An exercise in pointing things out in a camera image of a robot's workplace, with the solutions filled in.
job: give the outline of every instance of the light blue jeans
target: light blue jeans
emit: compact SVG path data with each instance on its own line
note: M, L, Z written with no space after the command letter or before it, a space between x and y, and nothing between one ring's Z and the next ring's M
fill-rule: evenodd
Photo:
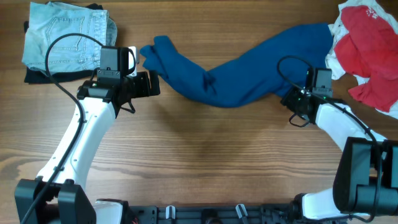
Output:
M30 3L29 28L25 35L22 63L45 73L44 58L50 44L69 33L86 34L102 44L114 46L116 24L107 10L91 10L61 2ZM51 73L93 70L100 66L101 47L84 37L58 41L49 56Z

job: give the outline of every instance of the blue cloth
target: blue cloth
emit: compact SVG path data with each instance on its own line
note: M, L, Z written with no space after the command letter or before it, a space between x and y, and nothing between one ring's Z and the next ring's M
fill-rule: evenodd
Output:
M158 36L153 46L140 53L143 66L155 70L177 92L187 98L219 107L248 104L267 93L284 96L291 85L277 73L277 62L285 55L296 55L314 67L325 67L325 57L333 38L327 24L296 26L283 31L239 58L206 72L179 54L167 36ZM281 64L283 73L304 86L308 66L294 59Z

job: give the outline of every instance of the black fabric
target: black fabric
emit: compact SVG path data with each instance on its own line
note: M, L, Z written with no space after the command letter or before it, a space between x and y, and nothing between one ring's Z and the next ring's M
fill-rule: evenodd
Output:
M102 5L98 5L96 3L86 6L86 8L92 10L103 10ZM29 21L25 21L24 22L25 34L28 28L29 28ZM92 70L83 70L79 72L58 72L54 73L52 76L57 82L70 82L81 78L90 77L92 73L93 73ZM52 83L51 80L44 73L40 71L34 71L29 68L26 68L26 76L24 82L30 84Z

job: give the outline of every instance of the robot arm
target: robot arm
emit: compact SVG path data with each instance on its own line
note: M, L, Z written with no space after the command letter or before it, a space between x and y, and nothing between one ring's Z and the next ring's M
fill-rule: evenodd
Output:
M61 172L53 181L51 189L46 192L43 201L35 207L28 223L47 223L48 220L51 220L51 223L139 224L141 210L136 214L138 216L135 216L133 214L134 207L129 207L126 201L98 200L92 205L84 193L88 170L96 150L105 132L117 118L119 110L123 109L121 105L129 103L131 109L125 110L134 113L135 109L132 107L131 98L160 93L156 73L150 71L150 79L148 79L146 72L129 76L123 75L127 69L121 67L127 65L128 62L126 60L127 55L120 54L120 52L126 52L126 49L103 47L101 49L101 69L97 74L98 81L86 81L79 87L77 98L85 111L85 123ZM324 81L322 78L317 78L317 73L312 78L311 86L314 86L312 91L322 92L324 91L322 89L327 89L325 82L322 83L321 87L316 85L320 80ZM369 177L369 168L374 164L374 160L371 159L372 142L369 141L370 139L365 135L360 125L333 105L314 101L310 96L294 88L282 100L282 104L301 118L325 130L343 151L333 188L315 194L297 195L295 200L290 203L289 209L284 211L283 219L287 217L287 222L290 223L298 223L297 221L299 223L313 223L314 220L343 217L345 213L356 213L357 215L370 213L373 204L371 198L373 197L372 194L375 193L374 179ZM340 106L345 108L347 112L352 113L347 105L340 104ZM45 167L38 173L37 178L35 180L22 179L18 183L15 198L20 220L26 214L37 192L41 190L43 184L53 174L54 167L58 165L59 159L64 154L77 129L79 117L79 110L76 109L61 143ZM373 135L375 135L377 141L385 140L385 137L378 133L373 132ZM384 178L379 202L381 209L377 212L379 215L397 215L398 174L394 170L398 170L398 143L387 142L383 147L387 152L384 163L387 169L384 171L386 178ZM58 208L51 211L48 209L49 205L46 201L54 197L58 197ZM268 210L268 207L267 205L260 207L263 218L261 222L263 223L264 218L267 220L268 217L274 218L275 210ZM225 214L227 209L221 208L220 211L224 211ZM236 217L243 224L250 224L250 220L252 220L250 215L253 208L250 209L251 212L248 213L244 205L236 207ZM194 215L192 213L194 210L190 208L168 207L165 210L165 218L160 217L157 208L151 207L150 210L149 219L147 219L148 217L142 218L142 224L169 222L178 224L178 219L183 219L183 215L178 216L176 213L185 211L190 213L189 217ZM207 223L208 220L206 217L203 218L205 210L208 209L199 208L202 223L203 221ZM222 218L218 218L215 211L216 209L210 212L213 214L210 218L222 223ZM186 224L200 223L192 218L182 221L181 223Z
M347 112L354 114L348 105L338 103L338 106L344 108ZM371 140L356 121L328 103L319 105L315 123L320 129L329 134L341 150L344 149L348 137ZM383 142L386 140L386 138L381 134L378 134L373 130L371 130L371 132L377 141Z

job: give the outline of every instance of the white cloth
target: white cloth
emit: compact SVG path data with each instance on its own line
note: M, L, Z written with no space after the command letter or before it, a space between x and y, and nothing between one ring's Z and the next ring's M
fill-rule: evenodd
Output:
M398 34L398 22L394 19L394 17L384 11L384 9L376 2L376 0L348 0L343 4L338 5L338 10L340 12L337 20L334 24L329 25L330 32L333 36L333 45L326 56L325 62L326 67L331 69L331 78L334 80L339 79L342 77L346 71L344 71L343 67L340 65L339 61L337 60L335 47L337 42L341 40L346 34L348 34L348 30L341 21L341 10L348 6L368 6L372 13L372 15L380 16L383 18L394 30L396 34ZM358 81L358 85L368 82L368 78L360 77L359 75L354 75ZM377 110L380 113L386 114L388 116L392 116L395 119L398 119L398 101L394 103L391 108L390 112L382 112Z

